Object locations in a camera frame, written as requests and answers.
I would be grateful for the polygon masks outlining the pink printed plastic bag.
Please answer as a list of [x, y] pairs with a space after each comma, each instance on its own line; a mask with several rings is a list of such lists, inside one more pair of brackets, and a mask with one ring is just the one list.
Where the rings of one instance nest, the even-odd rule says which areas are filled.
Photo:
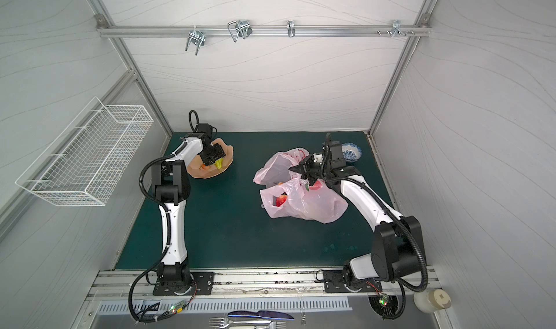
[[[332, 223], [346, 212], [347, 201], [322, 180], [310, 187], [300, 174], [289, 171], [308, 155], [304, 148], [277, 152], [256, 172], [253, 182], [264, 187], [260, 191], [261, 206], [269, 217]], [[281, 207], [276, 207], [275, 198], [281, 194], [286, 194], [288, 200]]]

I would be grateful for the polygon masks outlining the pink dragon fruit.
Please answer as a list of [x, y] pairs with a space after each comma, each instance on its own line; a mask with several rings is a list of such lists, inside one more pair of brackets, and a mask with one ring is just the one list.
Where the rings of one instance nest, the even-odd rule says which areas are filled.
[[279, 197], [275, 198], [275, 206], [281, 207], [284, 205], [288, 200], [288, 196], [286, 194], [281, 194]]

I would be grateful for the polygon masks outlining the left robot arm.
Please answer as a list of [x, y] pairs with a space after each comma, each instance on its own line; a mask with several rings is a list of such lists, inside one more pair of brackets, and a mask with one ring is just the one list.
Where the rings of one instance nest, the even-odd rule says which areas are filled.
[[149, 162], [140, 173], [140, 191], [159, 206], [162, 217], [163, 250], [152, 269], [156, 271], [157, 284], [168, 291], [184, 293], [193, 284], [184, 227], [185, 206], [191, 194], [188, 167], [195, 159], [205, 166], [218, 167], [225, 157], [220, 138], [193, 133], [169, 155]]

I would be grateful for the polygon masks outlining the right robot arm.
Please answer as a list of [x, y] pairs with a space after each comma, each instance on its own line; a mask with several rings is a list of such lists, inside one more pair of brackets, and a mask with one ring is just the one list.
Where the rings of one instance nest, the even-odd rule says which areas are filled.
[[313, 154], [289, 171], [310, 185], [323, 182], [348, 200], [373, 231], [372, 251], [353, 258], [343, 269], [343, 283], [358, 291], [369, 279], [395, 282], [402, 289], [423, 292], [429, 282], [422, 228], [413, 216], [404, 216], [386, 203], [362, 173], [345, 161], [331, 161], [328, 154]]

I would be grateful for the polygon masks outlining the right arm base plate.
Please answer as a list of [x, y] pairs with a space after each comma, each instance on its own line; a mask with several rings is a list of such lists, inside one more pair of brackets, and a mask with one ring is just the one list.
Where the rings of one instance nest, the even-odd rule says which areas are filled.
[[321, 270], [316, 280], [324, 284], [326, 294], [381, 294], [382, 285], [378, 278], [358, 279], [347, 270]]

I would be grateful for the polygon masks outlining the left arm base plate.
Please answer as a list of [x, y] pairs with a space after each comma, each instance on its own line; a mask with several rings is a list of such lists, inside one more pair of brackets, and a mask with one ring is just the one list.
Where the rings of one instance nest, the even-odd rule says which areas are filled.
[[185, 296], [185, 295], [210, 295], [214, 285], [213, 272], [193, 272], [185, 281], [171, 281], [164, 278], [158, 279], [153, 289], [153, 295]]

